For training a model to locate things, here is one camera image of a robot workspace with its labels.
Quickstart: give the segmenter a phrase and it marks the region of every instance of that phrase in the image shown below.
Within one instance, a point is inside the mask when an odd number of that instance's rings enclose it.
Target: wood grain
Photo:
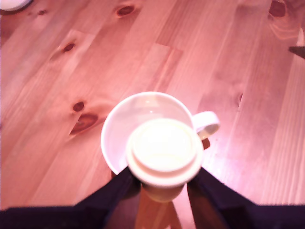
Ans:
[[[288,52],[305,44],[304,15],[303,0],[37,0],[1,15],[1,209],[75,204],[105,185],[103,122],[143,91],[218,114],[203,166],[222,182],[304,204],[305,61]],[[187,198],[141,193],[126,222],[194,228]]]

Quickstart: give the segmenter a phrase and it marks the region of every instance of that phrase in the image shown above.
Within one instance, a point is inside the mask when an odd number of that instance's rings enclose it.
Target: round lid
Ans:
[[[202,143],[188,125],[154,119],[131,134],[126,148],[131,172],[143,183],[174,187],[192,179],[202,163]]]

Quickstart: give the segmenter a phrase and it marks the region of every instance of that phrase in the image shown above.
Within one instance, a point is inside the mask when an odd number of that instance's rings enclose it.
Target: wood knot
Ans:
[[[44,15],[44,14],[46,14],[46,13],[47,13],[46,10],[40,10],[40,11],[38,11],[38,15]]]
[[[88,129],[94,125],[98,119],[99,118],[96,114],[82,114],[78,119],[78,122],[71,130],[70,135],[75,135],[85,129]]]
[[[75,43],[69,43],[62,49],[62,52],[63,53],[69,52],[71,49],[74,48],[74,46],[75,46]]]
[[[117,15],[119,17],[123,17],[123,16],[126,16],[126,15],[132,13],[133,11],[134,11],[134,6],[125,6],[125,7],[120,8],[117,11]]]
[[[286,6],[282,2],[273,0],[271,2],[269,13],[274,17],[283,17],[286,14]]]
[[[81,111],[82,109],[84,109],[85,104],[83,102],[78,102],[73,106],[73,110],[76,112]]]

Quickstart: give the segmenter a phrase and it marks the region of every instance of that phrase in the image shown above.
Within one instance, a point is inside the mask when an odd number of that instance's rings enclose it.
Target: dark object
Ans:
[[[140,182],[125,168],[107,185],[75,206],[9,208],[0,212],[1,229],[100,229],[129,190]]]
[[[189,199],[197,228],[202,228],[196,215],[206,205],[213,207],[225,229],[305,229],[305,205],[259,206],[222,184],[205,169],[187,184]]]
[[[199,229],[305,229],[305,206],[258,206],[203,168],[187,187]],[[103,228],[119,201],[130,195],[130,191],[134,194],[139,190],[140,182],[125,168],[75,206],[1,211],[0,228]],[[204,218],[206,212],[212,220]]]
[[[305,59],[305,46],[292,46],[289,47],[289,52],[298,55]]]

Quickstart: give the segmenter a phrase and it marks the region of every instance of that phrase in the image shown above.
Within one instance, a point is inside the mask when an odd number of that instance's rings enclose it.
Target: mug handle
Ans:
[[[201,140],[214,134],[220,127],[219,119],[213,111],[203,111],[193,115],[193,123]]]

